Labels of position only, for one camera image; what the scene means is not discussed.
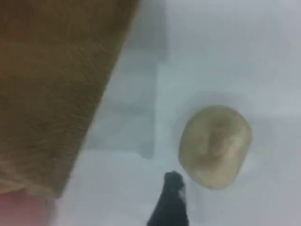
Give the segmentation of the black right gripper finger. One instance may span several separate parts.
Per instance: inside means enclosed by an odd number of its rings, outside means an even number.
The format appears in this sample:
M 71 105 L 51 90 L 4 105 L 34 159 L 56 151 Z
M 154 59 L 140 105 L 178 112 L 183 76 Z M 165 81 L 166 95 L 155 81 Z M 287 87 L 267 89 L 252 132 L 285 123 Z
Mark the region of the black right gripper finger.
M 171 171 L 164 175 L 164 183 L 161 194 L 146 225 L 189 225 L 185 183 L 180 173 Z

